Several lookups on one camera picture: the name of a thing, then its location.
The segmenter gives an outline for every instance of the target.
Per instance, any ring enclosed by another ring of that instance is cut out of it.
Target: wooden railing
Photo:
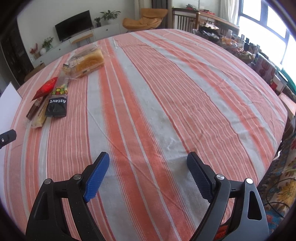
[[[173,28],[180,29],[189,33],[193,33],[195,17],[185,16],[173,13]]]
[[[217,26],[219,28],[218,33],[221,35],[226,35],[229,29],[232,30],[232,33],[239,34],[239,26],[215,15],[185,8],[172,8],[172,11],[173,28],[192,33],[192,29],[198,28],[201,22],[207,22]]]

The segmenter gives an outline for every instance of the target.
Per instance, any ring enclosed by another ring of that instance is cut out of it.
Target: white cabinet
[[[90,33],[94,34],[94,37],[91,37],[92,41],[98,41],[100,39],[108,38],[117,34],[120,34],[119,23],[109,24],[103,27],[95,28],[84,32],[83,34],[77,35],[46,52],[44,55],[35,60],[32,65],[36,68],[38,65],[45,63],[45,65],[49,65],[51,62],[55,61],[59,57],[63,56],[74,50],[76,48],[76,44],[72,45],[71,43],[81,38],[82,36],[88,35]]]
[[[44,55],[39,57],[37,60],[35,60],[32,65],[34,68],[36,68],[41,63],[45,63],[45,65],[49,65],[51,62],[55,61],[59,57],[63,56],[64,54],[67,54],[73,50],[70,41],[67,40],[58,46],[50,49],[48,52],[46,52]]]
[[[119,23],[106,25],[100,28],[94,29],[96,40],[108,38],[117,34],[120,34]]]

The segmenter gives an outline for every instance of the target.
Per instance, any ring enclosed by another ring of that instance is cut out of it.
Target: cable
[[[263,206],[265,206],[265,205],[270,205],[270,204],[272,204],[272,203],[279,203],[279,204],[283,204],[283,205],[285,205],[287,208],[289,208],[290,209],[290,207],[287,205],[287,204],[285,204],[285,203],[283,203],[283,202],[269,202],[269,203],[266,203],[266,204],[263,204]]]
[[[268,205],[273,209],[273,211],[275,211],[276,214],[279,215],[279,216],[282,217],[282,218],[284,218],[284,216],[283,216],[282,214],[280,214],[277,210],[275,210],[275,208],[274,208],[271,204],[272,204],[272,203],[280,203],[280,204],[285,205],[285,206],[288,207],[289,209],[290,209],[290,206],[287,205],[287,204],[285,204],[285,203],[283,203],[283,202],[269,202],[269,201],[267,200],[267,194],[270,192],[270,190],[271,190],[275,185],[279,184],[280,182],[286,181],[286,180],[294,180],[294,181],[296,181],[295,178],[286,178],[286,179],[280,180],[280,181],[278,181],[277,183],[273,184],[273,186],[272,186],[271,188],[269,188],[268,191],[267,191],[267,193],[266,193],[266,196],[265,196],[266,204],[263,205],[263,206],[265,206],[265,205],[268,204]]]

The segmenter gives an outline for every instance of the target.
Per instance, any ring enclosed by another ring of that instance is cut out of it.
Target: plastic bread bag
[[[65,117],[67,115],[69,75],[61,71],[48,101],[45,116]]]
[[[104,57],[100,48],[90,45],[69,60],[72,78],[83,77],[104,65]]]
[[[46,119],[46,116],[45,116],[45,111],[46,111],[46,108],[47,108],[47,104],[48,104],[48,101],[49,101],[49,98],[50,98],[50,95],[48,95],[44,101],[42,102],[38,112],[36,113],[32,123],[31,123],[31,127],[32,128],[38,128],[38,127],[42,127],[44,122],[45,122],[45,119]]]

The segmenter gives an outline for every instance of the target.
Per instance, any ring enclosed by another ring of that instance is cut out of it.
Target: red snack package
[[[48,81],[46,81],[41,87],[39,90],[37,90],[35,96],[33,97],[32,100],[36,100],[40,97],[43,97],[45,95],[48,95],[49,93],[52,92],[53,88],[54,88],[54,85],[57,81],[57,77],[54,77]]]

